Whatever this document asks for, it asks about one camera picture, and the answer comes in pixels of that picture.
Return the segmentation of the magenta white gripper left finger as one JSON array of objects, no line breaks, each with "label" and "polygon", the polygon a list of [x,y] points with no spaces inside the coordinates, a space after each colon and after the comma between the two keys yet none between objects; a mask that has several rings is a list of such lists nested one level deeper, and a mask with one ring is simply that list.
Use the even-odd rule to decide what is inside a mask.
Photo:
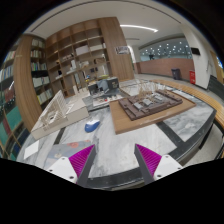
[{"label": "magenta white gripper left finger", "polygon": [[90,145],[77,151],[70,157],[62,156],[57,159],[47,168],[47,171],[81,187],[85,187],[95,156],[95,145]]}]

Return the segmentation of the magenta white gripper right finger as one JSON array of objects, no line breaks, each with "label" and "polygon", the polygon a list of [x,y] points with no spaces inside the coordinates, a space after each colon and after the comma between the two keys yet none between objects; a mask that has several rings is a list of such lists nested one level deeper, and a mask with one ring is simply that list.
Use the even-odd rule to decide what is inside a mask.
[{"label": "magenta white gripper right finger", "polygon": [[139,144],[135,145],[134,154],[145,184],[182,169],[182,166],[170,155],[160,155]]}]

